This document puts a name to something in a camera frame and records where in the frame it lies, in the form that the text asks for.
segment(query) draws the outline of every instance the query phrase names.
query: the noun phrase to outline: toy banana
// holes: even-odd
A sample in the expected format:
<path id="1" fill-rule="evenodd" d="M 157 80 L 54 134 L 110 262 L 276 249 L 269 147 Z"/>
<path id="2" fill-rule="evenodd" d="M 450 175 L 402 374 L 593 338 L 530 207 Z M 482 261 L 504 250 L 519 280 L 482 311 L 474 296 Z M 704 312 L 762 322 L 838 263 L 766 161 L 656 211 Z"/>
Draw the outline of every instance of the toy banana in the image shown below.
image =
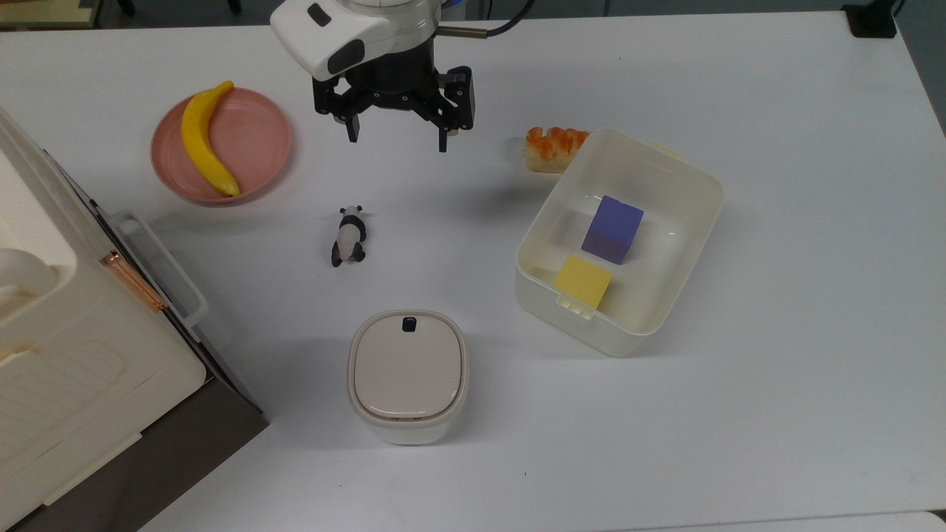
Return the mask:
<path id="1" fill-rule="evenodd" d="M 187 155 L 207 183 L 224 196 L 239 195 L 239 185 L 230 170 L 214 154 L 207 130 L 210 116 L 217 108 L 220 97 L 233 88 L 234 83 L 228 80 L 213 89 L 197 93 L 187 103 L 181 120 L 181 138 Z"/>

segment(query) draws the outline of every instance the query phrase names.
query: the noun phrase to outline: panda figurine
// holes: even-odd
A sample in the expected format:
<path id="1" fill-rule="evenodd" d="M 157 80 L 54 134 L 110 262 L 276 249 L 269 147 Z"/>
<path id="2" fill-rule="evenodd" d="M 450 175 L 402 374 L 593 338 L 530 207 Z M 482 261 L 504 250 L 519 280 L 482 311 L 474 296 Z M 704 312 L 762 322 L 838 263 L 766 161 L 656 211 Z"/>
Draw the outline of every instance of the panda figurine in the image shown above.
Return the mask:
<path id="1" fill-rule="evenodd" d="M 361 205 L 339 209 L 343 214 L 339 223 L 339 237 L 332 246 L 332 266 L 338 268 L 344 261 L 353 258 L 356 262 L 364 260 L 364 247 L 361 243 L 368 237 L 361 216 Z"/>

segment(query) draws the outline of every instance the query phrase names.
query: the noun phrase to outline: pink plate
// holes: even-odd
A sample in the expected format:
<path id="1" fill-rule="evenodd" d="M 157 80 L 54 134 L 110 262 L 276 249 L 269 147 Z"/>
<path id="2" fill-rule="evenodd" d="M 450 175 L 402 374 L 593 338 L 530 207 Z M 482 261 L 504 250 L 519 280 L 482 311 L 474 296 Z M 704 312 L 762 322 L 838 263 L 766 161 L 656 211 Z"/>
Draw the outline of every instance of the pink plate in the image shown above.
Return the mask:
<path id="1" fill-rule="evenodd" d="M 161 182 L 200 204 L 243 202 L 258 196 L 279 175 L 292 145 L 283 112 L 269 98 L 235 87 L 210 118 L 210 145 L 239 184 L 240 194 L 221 196 L 203 179 L 181 140 L 181 119 L 190 98 L 174 106 L 151 139 L 151 164 Z"/>

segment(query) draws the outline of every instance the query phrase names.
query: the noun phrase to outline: black button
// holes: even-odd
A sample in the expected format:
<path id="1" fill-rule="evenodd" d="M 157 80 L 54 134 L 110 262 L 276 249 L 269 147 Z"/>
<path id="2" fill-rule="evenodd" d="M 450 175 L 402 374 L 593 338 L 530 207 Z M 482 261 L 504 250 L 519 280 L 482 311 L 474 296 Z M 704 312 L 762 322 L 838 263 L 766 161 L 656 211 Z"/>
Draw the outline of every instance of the black button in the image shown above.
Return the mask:
<path id="1" fill-rule="evenodd" d="M 328 16 L 328 13 L 326 13 L 322 9 L 322 6 L 318 4 L 312 4 L 308 7 L 308 16 L 312 17 L 312 20 L 315 21 L 315 24 L 321 27 L 326 27 L 328 26 L 328 23 L 332 22 L 332 17 Z"/>
<path id="2" fill-rule="evenodd" d="M 338 74 L 346 68 L 351 68 L 364 59 L 364 42 L 356 39 L 351 43 L 342 46 L 339 51 L 328 58 L 328 73 Z"/>

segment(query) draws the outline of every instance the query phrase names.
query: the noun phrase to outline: yellow cube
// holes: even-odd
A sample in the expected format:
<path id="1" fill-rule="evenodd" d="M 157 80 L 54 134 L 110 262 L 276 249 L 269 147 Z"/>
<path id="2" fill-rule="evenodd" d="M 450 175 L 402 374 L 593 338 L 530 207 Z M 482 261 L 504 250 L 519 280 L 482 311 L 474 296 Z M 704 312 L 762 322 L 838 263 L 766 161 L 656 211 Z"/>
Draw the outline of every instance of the yellow cube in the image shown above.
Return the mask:
<path id="1" fill-rule="evenodd" d="M 611 273 L 608 270 L 569 255 L 552 285 L 565 295 L 597 309 L 610 282 Z"/>

